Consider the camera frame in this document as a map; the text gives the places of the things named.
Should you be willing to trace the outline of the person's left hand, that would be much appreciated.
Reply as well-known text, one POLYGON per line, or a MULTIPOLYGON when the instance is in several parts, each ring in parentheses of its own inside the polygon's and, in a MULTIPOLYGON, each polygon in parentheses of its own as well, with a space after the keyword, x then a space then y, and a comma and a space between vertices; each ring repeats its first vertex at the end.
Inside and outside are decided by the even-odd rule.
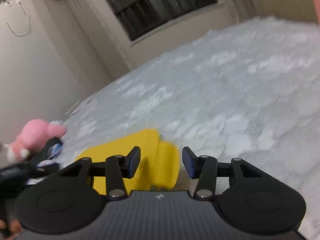
POLYGON ((12 220, 10 223, 0 220, 0 228, 3 235, 14 235, 19 233, 22 228, 18 220, 12 220))

